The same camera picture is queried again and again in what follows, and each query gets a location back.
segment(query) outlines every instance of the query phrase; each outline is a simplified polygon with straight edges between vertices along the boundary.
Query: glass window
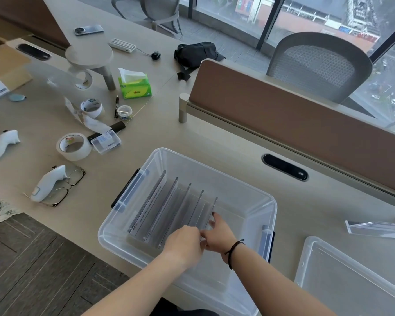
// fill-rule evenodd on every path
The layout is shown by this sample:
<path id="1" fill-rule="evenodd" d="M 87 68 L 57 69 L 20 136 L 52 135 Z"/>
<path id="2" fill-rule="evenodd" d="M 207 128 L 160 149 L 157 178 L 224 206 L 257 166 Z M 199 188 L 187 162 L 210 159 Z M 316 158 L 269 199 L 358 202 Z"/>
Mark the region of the glass window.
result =
<path id="1" fill-rule="evenodd" d="M 197 0 L 197 7 L 260 38 L 275 0 Z"/>
<path id="2" fill-rule="evenodd" d="M 284 5 L 268 36 L 274 46 L 287 35 L 311 31 L 338 36 L 371 54 L 395 31 L 395 0 L 285 0 Z"/>
<path id="3" fill-rule="evenodd" d="M 395 45 L 373 66 L 373 73 L 351 98 L 374 117 L 395 122 Z"/>

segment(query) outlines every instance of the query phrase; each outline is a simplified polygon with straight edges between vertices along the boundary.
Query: cardboard box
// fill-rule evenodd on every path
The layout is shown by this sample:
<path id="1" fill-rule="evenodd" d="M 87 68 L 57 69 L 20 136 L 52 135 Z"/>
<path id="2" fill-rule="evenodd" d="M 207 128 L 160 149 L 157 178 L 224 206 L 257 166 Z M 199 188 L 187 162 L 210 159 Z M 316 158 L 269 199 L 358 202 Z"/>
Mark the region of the cardboard box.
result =
<path id="1" fill-rule="evenodd" d="M 0 97 L 32 79 L 23 66 L 31 60 L 0 40 Z"/>

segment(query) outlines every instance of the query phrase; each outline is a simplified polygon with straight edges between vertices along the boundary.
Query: shoe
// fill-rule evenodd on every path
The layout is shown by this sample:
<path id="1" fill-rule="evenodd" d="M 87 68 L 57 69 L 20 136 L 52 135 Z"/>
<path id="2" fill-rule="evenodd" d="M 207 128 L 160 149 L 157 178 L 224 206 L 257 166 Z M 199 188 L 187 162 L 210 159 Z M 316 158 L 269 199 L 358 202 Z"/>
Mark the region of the shoe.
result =
<path id="1" fill-rule="evenodd" d="M 7 220 L 13 215 L 19 214 L 21 211 L 17 210 L 7 202 L 0 201 L 0 222 Z"/>

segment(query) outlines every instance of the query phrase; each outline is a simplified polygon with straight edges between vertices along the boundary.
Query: green tissue pack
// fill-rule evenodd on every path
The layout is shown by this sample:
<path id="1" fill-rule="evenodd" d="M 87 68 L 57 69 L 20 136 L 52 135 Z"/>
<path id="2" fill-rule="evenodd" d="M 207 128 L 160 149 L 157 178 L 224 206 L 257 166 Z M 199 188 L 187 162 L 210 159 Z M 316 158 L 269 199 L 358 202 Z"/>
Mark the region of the green tissue pack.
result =
<path id="1" fill-rule="evenodd" d="M 119 68 L 119 83 L 124 99 L 134 99 L 142 96 L 151 96 L 151 85 L 148 75 Z"/>

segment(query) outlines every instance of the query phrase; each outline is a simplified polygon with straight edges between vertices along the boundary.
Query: pen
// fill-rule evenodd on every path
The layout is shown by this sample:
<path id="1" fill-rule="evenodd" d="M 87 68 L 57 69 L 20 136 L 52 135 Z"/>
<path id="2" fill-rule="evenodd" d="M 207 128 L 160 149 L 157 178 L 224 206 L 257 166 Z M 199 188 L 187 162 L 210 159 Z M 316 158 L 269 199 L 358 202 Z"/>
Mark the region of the pen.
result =
<path id="1" fill-rule="evenodd" d="M 115 118 L 115 119 L 118 118 L 117 109 L 118 109 L 118 95 L 117 95 L 117 97 L 116 97 L 116 111 L 114 111 L 114 118 Z"/>

